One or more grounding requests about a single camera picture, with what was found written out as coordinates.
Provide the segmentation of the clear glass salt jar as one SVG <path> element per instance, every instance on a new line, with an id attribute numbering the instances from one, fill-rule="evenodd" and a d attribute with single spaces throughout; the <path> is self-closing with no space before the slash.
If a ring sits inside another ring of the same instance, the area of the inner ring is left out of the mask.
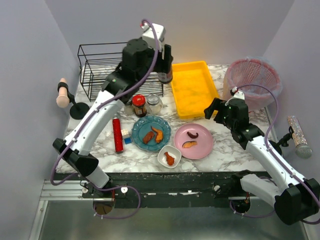
<path id="1" fill-rule="evenodd" d="M 151 115 L 157 115 L 163 108 L 163 102 L 157 94 L 149 94 L 146 97 L 147 112 Z"/>

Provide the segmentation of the grey cap salt grinder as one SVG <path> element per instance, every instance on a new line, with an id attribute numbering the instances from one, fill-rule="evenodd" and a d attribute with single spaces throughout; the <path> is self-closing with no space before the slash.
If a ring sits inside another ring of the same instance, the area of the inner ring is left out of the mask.
<path id="1" fill-rule="evenodd" d="M 134 108 L 133 108 L 133 104 L 132 104 L 132 101 L 129 100 L 125 105 L 124 105 L 124 113 L 127 115 L 127 116 L 131 116 L 134 114 Z"/>

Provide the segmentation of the dark sauce glass bottle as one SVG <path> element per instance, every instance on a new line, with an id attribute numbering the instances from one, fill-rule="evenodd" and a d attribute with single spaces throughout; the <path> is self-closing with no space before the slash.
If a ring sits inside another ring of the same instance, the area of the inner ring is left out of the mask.
<path id="1" fill-rule="evenodd" d="M 169 84 L 172 80 L 173 80 L 173 73 L 172 71 L 170 71 L 169 73 L 165 73 L 165 72 L 159 72 L 157 74 L 158 76 L 158 80 L 162 83 L 162 84 Z"/>

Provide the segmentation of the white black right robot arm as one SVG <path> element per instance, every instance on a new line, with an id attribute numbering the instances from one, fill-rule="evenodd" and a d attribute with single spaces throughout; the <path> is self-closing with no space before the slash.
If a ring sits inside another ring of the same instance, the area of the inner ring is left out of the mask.
<path id="1" fill-rule="evenodd" d="M 250 123 L 248 106 L 243 99 L 229 101 L 214 98 L 204 110 L 206 119 L 217 112 L 214 121 L 227 127 L 232 138 L 254 156 L 273 179 L 269 183 L 248 171 L 239 175 L 239 184 L 272 206 L 280 220 L 292 225 L 304 222 L 320 210 L 320 184 L 294 169 L 268 141 L 267 134 Z"/>

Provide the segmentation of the red lid sauce jar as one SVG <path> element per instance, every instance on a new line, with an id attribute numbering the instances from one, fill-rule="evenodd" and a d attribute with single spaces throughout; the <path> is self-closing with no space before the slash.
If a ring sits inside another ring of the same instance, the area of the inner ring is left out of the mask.
<path id="1" fill-rule="evenodd" d="M 134 113 L 137 117 L 142 118 L 146 116 L 146 98 L 142 94 L 137 94 L 132 98 L 132 105 Z"/>

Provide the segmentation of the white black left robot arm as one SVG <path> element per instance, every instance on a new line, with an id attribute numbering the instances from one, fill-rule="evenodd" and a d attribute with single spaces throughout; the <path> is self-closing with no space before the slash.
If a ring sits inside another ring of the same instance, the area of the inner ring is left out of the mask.
<path id="1" fill-rule="evenodd" d="M 150 73 L 169 75 L 172 80 L 171 46 L 164 38 L 139 37 L 127 42 L 122 60 L 105 79 L 94 104 L 78 126 L 65 138 L 56 138 L 53 147 L 58 160 L 64 160 L 82 177 L 99 189 L 109 176 L 99 167 L 99 160 L 90 154 L 93 144 L 107 123 L 144 84 Z"/>

